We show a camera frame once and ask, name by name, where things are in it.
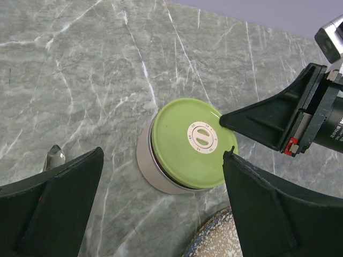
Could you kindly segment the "speckled grey plate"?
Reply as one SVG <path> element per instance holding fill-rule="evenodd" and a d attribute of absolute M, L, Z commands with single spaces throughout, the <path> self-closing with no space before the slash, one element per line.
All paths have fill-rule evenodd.
<path fill-rule="evenodd" d="M 211 217 L 196 233 L 183 256 L 242 256 L 232 209 Z"/>

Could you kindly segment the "beige round lunch box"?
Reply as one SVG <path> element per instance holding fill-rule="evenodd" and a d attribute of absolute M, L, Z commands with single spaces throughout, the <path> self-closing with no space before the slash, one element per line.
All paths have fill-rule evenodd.
<path fill-rule="evenodd" d="M 167 176 L 157 161 L 152 147 L 152 127 L 156 116 L 152 118 L 139 136 L 136 148 L 136 159 L 141 174 L 157 190 L 167 194 L 187 194 L 201 190 L 185 187 Z"/>

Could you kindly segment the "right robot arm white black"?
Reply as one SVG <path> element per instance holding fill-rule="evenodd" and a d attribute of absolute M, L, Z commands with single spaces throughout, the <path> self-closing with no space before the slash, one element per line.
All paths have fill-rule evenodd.
<path fill-rule="evenodd" d="M 220 125 L 296 156 L 312 143 L 342 152 L 342 74 L 310 63 L 283 91 L 220 117 Z"/>

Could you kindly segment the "stainless steel tongs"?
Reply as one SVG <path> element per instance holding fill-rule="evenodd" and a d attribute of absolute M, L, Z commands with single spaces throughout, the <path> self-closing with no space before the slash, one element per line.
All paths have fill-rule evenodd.
<path fill-rule="evenodd" d="M 48 171 L 65 163 L 66 156 L 59 145 L 53 145 L 47 152 L 42 171 Z"/>

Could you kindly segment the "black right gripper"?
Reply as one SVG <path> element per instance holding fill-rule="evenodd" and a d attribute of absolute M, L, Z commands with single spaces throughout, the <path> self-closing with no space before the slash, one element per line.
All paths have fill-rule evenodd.
<path fill-rule="evenodd" d="M 312 143 L 342 153 L 342 68 L 308 64 L 283 91 L 224 114 L 219 124 L 289 156 Z"/>

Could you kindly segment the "green round lid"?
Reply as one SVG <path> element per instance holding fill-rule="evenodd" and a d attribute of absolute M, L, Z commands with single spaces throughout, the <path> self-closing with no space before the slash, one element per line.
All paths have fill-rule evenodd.
<path fill-rule="evenodd" d="M 204 190 L 224 183 L 223 154 L 238 153 L 233 131 L 219 124 L 221 113 L 193 98 L 166 104 L 151 129 L 154 155 L 167 175 L 182 186 Z"/>

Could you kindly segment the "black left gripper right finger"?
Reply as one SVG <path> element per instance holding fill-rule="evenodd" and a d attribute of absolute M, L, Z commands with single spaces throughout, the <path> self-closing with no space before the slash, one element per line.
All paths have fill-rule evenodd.
<path fill-rule="evenodd" d="M 223 173 L 243 256 L 342 256 L 342 199 L 298 186 L 234 154 Z"/>

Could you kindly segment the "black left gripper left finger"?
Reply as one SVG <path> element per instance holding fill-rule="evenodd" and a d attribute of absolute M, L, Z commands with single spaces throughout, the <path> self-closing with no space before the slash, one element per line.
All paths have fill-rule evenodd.
<path fill-rule="evenodd" d="M 1 186 L 1 256 L 77 256 L 102 174 L 97 147 Z"/>

